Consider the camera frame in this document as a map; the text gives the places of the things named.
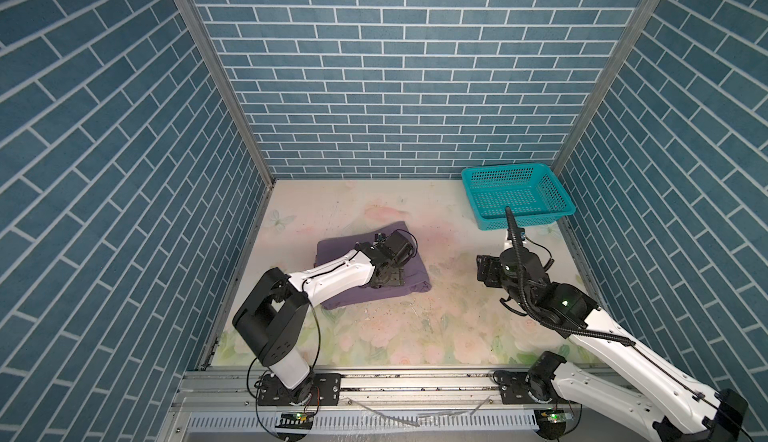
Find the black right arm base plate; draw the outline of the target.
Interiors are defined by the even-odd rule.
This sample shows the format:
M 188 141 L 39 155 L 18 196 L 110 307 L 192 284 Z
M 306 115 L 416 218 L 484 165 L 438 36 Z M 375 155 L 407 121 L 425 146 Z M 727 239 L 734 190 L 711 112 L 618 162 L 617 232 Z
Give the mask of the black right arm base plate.
M 560 397 L 551 380 L 528 372 L 495 370 L 491 380 L 498 386 L 503 404 L 556 404 L 569 400 Z

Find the purple trousers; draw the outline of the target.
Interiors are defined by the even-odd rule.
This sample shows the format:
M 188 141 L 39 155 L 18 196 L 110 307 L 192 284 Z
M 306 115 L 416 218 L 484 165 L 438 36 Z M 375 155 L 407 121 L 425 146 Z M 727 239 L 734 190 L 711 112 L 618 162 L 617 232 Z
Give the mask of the purple trousers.
M 356 242 L 373 242 L 377 233 L 390 235 L 393 231 L 407 231 L 404 221 L 394 222 L 374 231 L 321 240 L 316 246 L 314 266 L 320 266 L 347 254 Z M 403 268 L 403 284 L 395 287 L 354 287 L 322 303 L 324 309 L 334 310 L 349 305 L 362 304 L 383 299 L 397 298 L 411 293 L 428 292 L 432 288 L 427 269 L 419 256 Z

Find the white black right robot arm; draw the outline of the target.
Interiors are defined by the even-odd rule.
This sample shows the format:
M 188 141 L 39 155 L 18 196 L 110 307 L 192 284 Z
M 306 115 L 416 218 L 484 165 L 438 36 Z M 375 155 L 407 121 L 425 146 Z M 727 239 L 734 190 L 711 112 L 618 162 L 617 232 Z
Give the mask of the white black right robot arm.
M 577 403 L 649 441 L 735 441 L 744 435 L 748 403 L 743 396 L 714 389 L 676 368 L 581 289 L 552 281 L 527 248 L 479 255 L 476 265 L 478 281 L 506 292 L 503 304 L 517 303 L 516 314 L 588 350 L 627 383 L 602 379 L 545 351 L 525 377 L 536 402 Z

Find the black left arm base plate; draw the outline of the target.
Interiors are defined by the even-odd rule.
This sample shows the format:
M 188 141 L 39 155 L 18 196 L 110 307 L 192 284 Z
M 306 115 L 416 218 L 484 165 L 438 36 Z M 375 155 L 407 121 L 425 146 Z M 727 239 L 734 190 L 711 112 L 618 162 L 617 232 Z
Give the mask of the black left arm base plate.
M 311 372 L 294 388 L 287 388 L 278 377 L 268 373 L 258 383 L 254 394 L 263 406 L 337 406 L 340 387 L 339 373 Z

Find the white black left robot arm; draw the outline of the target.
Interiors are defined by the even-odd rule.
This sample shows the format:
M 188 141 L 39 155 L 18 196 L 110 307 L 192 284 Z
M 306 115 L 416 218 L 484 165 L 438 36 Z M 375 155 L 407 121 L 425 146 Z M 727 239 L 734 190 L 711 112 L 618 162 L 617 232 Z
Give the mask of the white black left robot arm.
M 307 313 L 352 288 L 365 287 L 416 255 L 405 238 L 360 242 L 348 253 L 312 269 L 266 271 L 234 312 L 232 325 L 257 361 L 287 390 L 304 388 L 313 365 L 296 348 Z

